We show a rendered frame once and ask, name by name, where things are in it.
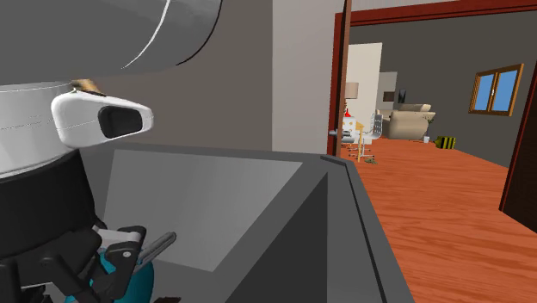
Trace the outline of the teal round object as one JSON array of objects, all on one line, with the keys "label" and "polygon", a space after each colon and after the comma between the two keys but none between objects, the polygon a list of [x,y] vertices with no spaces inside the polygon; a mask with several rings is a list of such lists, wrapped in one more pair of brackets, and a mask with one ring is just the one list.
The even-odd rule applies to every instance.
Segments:
[{"label": "teal round object", "polygon": [[[106,260],[105,250],[101,248],[100,261],[108,274],[114,273],[116,267]],[[154,287],[154,268],[151,262],[147,263],[144,268],[132,275],[125,295],[115,300],[114,303],[150,303]],[[74,297],[67,296],[63,303],[78,303]]]}]

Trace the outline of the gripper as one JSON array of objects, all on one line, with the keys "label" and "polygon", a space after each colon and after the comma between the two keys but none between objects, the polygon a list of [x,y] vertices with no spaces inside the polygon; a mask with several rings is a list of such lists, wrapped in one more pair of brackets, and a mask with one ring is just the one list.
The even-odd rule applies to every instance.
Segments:
[{"label": "gripper", "polygon": [[[25,303],[24,287],[48,282],[79,303],[121,299],[146,229],[97,226],[102,227],[103,222],[96,215],[79,151],[1,179],[0,303]],[[96,252],[101,245],[102,254]],[[91,260],[90,287],[82,272]]]}]

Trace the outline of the beige sofa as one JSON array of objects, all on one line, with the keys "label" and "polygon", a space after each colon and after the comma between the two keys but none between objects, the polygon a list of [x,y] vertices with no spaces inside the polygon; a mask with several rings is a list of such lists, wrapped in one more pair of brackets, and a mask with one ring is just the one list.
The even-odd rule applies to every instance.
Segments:
[{"label": "beige sofa", "polygon": [[428,125],[424,117],[435,117],[430,104],[399,104],[379,112],[383,115],[382,135],[388,139],[422,139]]}]

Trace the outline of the floor lamp with beige shade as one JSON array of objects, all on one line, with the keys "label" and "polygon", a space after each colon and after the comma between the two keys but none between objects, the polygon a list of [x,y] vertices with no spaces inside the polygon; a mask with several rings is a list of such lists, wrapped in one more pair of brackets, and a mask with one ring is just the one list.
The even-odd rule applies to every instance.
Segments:
[{"label": "floor lamp with beige shade", "polygon": [[345,117],[351,117],[349,113],[348,100],[356,100],[358,97],[359,84],[358,83],[346,83],[345,85]]}]

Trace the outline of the wooden framed window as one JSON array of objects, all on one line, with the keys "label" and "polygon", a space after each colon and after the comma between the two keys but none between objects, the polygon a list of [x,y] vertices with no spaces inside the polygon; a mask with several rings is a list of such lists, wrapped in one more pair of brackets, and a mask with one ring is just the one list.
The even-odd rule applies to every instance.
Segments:
[{"label": "wooden framed window", "polygon": [[510,65],[475,75],[469,114],[511,116],[524,64]]}]

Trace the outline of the grey sink basin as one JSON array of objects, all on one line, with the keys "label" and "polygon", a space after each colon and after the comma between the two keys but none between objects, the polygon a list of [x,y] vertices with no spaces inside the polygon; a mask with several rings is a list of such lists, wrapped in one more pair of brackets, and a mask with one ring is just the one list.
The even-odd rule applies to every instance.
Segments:
[{"label": "grey sink basin", "polygon": [[155,297],[180,303],[415,303],[353,163],[111,143],[83,162],[111,229],[174,232]]}]

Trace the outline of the white swivel chair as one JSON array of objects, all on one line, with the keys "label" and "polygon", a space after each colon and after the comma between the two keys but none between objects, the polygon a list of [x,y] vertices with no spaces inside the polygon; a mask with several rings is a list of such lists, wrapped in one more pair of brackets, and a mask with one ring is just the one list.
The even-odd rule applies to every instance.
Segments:
[{"label": "white swivel chair", "polygon": [[365,145],[370,144],[373,140],[378,139],[382,135],[382,121],[383,115],[379,112],[379,110],[372,114],[370,130],[361,136],[361,157],[366,156]]}]

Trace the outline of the grey handled tool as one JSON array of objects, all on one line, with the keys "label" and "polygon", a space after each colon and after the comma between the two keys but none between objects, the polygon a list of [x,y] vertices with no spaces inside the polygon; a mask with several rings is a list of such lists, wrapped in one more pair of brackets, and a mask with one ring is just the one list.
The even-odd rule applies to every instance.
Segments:
[{"label": "grey handled tool", "polygon": [[175,232],[166,232],[160,238],[146,246],[138,257],[138,264],[145,264],[151,262],[155,257],[166,250],[170,245],[176,241]]}]

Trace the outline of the dark brown door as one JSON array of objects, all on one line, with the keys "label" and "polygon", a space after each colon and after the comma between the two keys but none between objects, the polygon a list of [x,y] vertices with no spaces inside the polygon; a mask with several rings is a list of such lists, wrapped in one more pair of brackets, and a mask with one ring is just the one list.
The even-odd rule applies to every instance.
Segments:
[{"label": "dark brown door", "polygon": [[498,209],[537,233],[537,62]]}]

